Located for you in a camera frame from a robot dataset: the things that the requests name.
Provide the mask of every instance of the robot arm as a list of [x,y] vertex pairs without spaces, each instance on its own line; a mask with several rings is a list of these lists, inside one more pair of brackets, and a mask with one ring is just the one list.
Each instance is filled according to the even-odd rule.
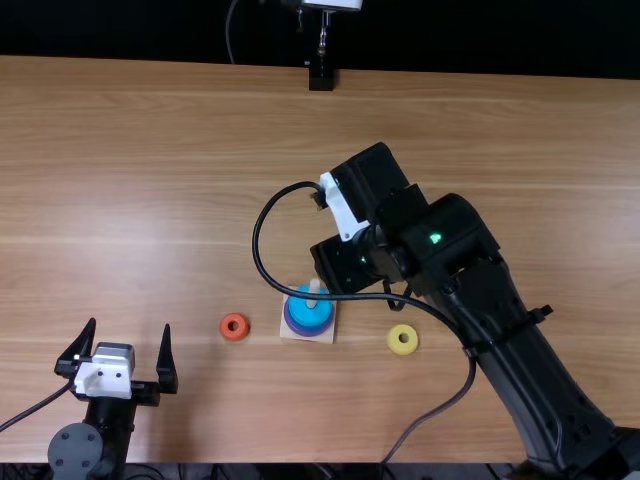
[[99,343],[90,356],[95,329],[92,318],[54,368],[57,375],[73,382],[75,397],[89,403],[84,421],[67,425],[49,444],[54,480],[122,478],[136,408],[157,407],[160,394],[178,391],[168,324],[156,364],[157,382],[132,379],[135,355],[131,345]]
[[429,204],[384,144],[322,176],[340,235],[311,248],[331,293],[406,281],[455,323],[513,417],[543,478],[624,478],[640,465],[640,437],[620,429],[578,387],[527,311],[499,246],[476,210],[449,194]]

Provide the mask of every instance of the wooden table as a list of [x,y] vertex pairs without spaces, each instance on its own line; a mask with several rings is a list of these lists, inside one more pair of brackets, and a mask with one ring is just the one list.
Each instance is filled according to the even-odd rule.
[[[430,199],[481,212],[542,330],[613,420],[640,425],[640,83],[350,72],[308,92],[303,69],[0,58],[0,412],[62,380],[57,356],[89,317],[96,341],[135,345],[154,379],[173,327],[180,391],[140,408],[130,461],[378,461],[407,424],[456,391],[466,360],[438,322],[384,302],[340,306],[335,345],[283,344],[282,297],[258,276],[253,223],[282,186],[316,180],[385,141]],[[335,234],[303,193],[265,226],[268,268],[313,274]],[[252,331],[225,344],[218,322]],[[385,344],[414,325],[419,351]],[[0,461],[45,461],[81,421],[67,394],[0,434]],[[523,458],[482,374],[397,461]]]

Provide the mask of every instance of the black background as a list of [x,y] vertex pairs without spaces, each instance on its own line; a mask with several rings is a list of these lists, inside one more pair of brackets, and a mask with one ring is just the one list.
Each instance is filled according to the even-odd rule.
[[[224,63],[229,0],[0,0],[0,53]],[[319,18],[296,34],[277,0],[240,0],[237,63],[302,65]],[[337,13],[338,67],[640,77],[640,1],[364,0]]]

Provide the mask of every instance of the cable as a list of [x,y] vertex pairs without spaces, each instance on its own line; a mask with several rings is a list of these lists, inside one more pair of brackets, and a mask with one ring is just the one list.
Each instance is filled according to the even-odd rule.
[[[317,192],[322,192],[322,187],[320,187],[320,185],[318,185],[315,182],[298,182],[283,188],[278,193],[276,193],[273,197],[271,197],[271,199],[269,199],[267,204],[264,206],[264,208],[260,212],[260,215],[258,216],[258,220],[256,220],[256,224],[253,227],[253,237],[251,241],[251,251],[253,253],[253,261],[256,264],[256,268],[258,269],[258,272],[269,285],[271,285],[273,288],[275,288],[276,290],[278,290],[279,292],[285,295],[289,295],[291,297],[309,299],[309,300],[329,300],[329,301],[334,301],[334,300],[335,301],[353,301],[353,300],[390,301],[391,300],[391,301],[395,301],[403,304],[408,304],[408,305],[411,305],[412,307],[419,308],[420,310],[428,313],[429,315],[435,317],[437,320],[445,324],[449,328],[449,330],[451,330],[456,335],[456,337],[458,337],[458,340],[460,340],[460,343],[462,343],[462,345],[465,346],[464,339],[462,338],[462,335],[458,330],[458,328],[456,327],[456,325],[451,320],[449,320],[440,310],[432,307],[427,303],[421,302],[420,300],[416,300],[414,298],[410,298],[402,295],[396,295],[393,293],[354,293],[354,294],[329,294],[329,295],[322,294],[322,293],[319,293],[319,294],[305,293],[305,292],[299,292],[297,290],[288,288],[285,285],[282,285],[281,283],[279,283],[271,275],[269,275],[269,273],[264,268],[264,265],[262,264],[262,259],[260,258],[259,242],[260,242],[260,230],[262,229],[262,224],[264,223],[265,219],[267,218],[267,215],[269,214],[273,206],[278,202],[278,200],[280,200],[282,197],[284,197],[285,195],[291,192],[294,192],[296,190],[300,190],[303,188],[313,188]],[[391,457],[393,457],[393,455],[402,446],[402,443],[407,439],[407,437],[411,435],[411,433],[423,422],[439,415],[440,413],[447,410],[449,407],[458,403],[460,399],[462,399],[462,397],[464,397],[467,394],[467,392],[471,389],[471,386],[473,385],[473,381],[475,380],[475,377],[476,377],[476,360],[475,358],[469,357],[469,373],[467,374],[467,380],[465,381],[462,388],[458,390],[458,392],[455,395],[453,395],[449,400],[442,403],[441,405],[438,405],[433,410],[430,410],[429,412],[425,413],[424,415],[414,420],[414,422],[411,425],[409,425],[409,427],[402,433],[402,435],[400,436],[398,441],[395,443],[393,448],[389,451],[389,453],[384,458],[382,463],[388,462],[391,459]]]
[[320,470],[320,472],[322,472],[326,480],[333,480],[334,478],[336,478],[335,473],[333,473],[326,465],[323,465],[321,463],[313,463],[312,465]]
[[217,478],[217,474],[218,472],[220,472],[222,474],[222,476],[226,479],[226,480],[231,480],[229,478],[229,475],[227,475],[227,472],[224,471],[224,469],[222,468],[222,465],[219,465],[217,463],[214,464],[215,468],[216,468],[216,478]]
[[15,417],[13,417],[10,420],[7,420],[6,422],[4,422],[2,425],[0,425],[0,432],[4,432],[7,428],[9,428],[12,425],[15,425],[16,423],[18,423],[20,420],[24,420],[25,418],[27,418],[29,415],[31,415],[32,413],[37,412],[38,410],[40,410],[42,407],[46,407],[47,405],[49,405],[51,402],[53,402],[54,400],[56,400],[58,397],[61,397],[62,394],[64,394],[67,390],[69,390],[71,387],[73,386],[73,380],[69,380],[69,382],[62,387],[60,390],[52,393],[51,395],[49,395],[47,398],[45,398],[44,400],[42,400],[41,402],[36,403],[33,407],[29,407],[27,408],[24,412],[19,413],[18,415],[16,415]]
[[500,480],[500,477],[498,476],[498,474],[493,469],[490,463],[485,463],[484,466],[487,467],[487,470],[489,470],[489,473],[491,474],[492,478],[494,478],[495,480]]
[[253,262],[256,264],[256,268],[258,269],[258,273],[264,278],[264,280],[271,285],[273,288],[278,290],[285,295],[290,297],[298,297],[304,298],[307,300],[329,300],[329,301],[353,301],[353,300],[391,300],[400,303],[406,303],[411,305],[412,307],[419,308],[420,310],[428,313],[429,315],[435,317],[440,322],[444,323],[449,330],[451,330],[458,340],[464,345],[464,341],[458,328],[455,324],[449,320],[444,313],[442,313],[437,308],[432,307],[431,305],[421,302],[420,300],[416,300],[415,298],[403,297],[402,295],[397,295],[395,293],[351,293],[351,294],[324,294],[324,293],[305,293],[299,292],[298,290],[293,290],[285,285],[279,283],[275,278],[273,278],[264,268],[262,264],[262,259],[260,258],[260,230],[262,229],[262,224],[264,223],[267,215],[276,204],[278,200],[280,200],[285,195],[295,191],[300,190],[302,188],[314,188],[318,192],[322,192],[322,187],[314,182],[298,182],[293,185],[289,185],[288,187],[283,188],[278,193],[276,193],[264,206],[260,215],[258,216],[258,220],[256,220],[256,224],[253,227],[253,238],[251,242],[251,250],[253,253]]
[[227,10],[227,18],[224,21],[224,39],[227,42],[227,54],[229,55],[229,62],[233,65],[236,63],[233,58],[233,52],[231,51],[231,36],[229,31],[231,30],[231,17],[233,17],[233,11],[236,9],[239,0],[231,0],[229,4],[229,10]]
[[438,405],[433,410],[430,410],[424,415],[421,415],[420,417],[416,418],[413,421],[413,423],[409,425],[404,432],[402,432],[402,435],[400,435],[400,438],[398,439],[396,444],[393,446],[393,448],[389,450],[389,453],[387,453],[387,456],[384,457],[384,460],[382,460],[382,463],[387,463],[389,460],[391,460],[391,457],[395,455],[395,453],[402,446],[402,443],[407,439],[407,437],[411,435],[411,433],[413,433],[413,431],[416,428],[418,428],[422,423],[432,419],[433,417],[436,417],[437,415],[440,415],[442,412],[444,412],[448,408],[458,403],[462,399],[462,397],[464,397],[467,394],[467,392],[471,389],[471,385],[473,385],[473,381],[475,380],[475,378],[476,378],[476,359],[469,357],[469,373],[467,374],[467,380],[464,382],[464,385],[462,386],[462,388],[458,390],[458,392],[446,402]]
[[382,464],[382,476],[384,477],[384,475],[387,474],[387,476],[391,479],[391,480],[396,480],[396,476],[395,474],[391,471],[391,469],[389,468],[388,465]]
[[131,465],[132,467],[149,469],[152,472],[155,472],[160,477],[160,480],[164,480],[164,475],[162,474],[162,472],[157,468],[152,467],[151,465],[147,465],[146,463],[130,463],[129,465]]

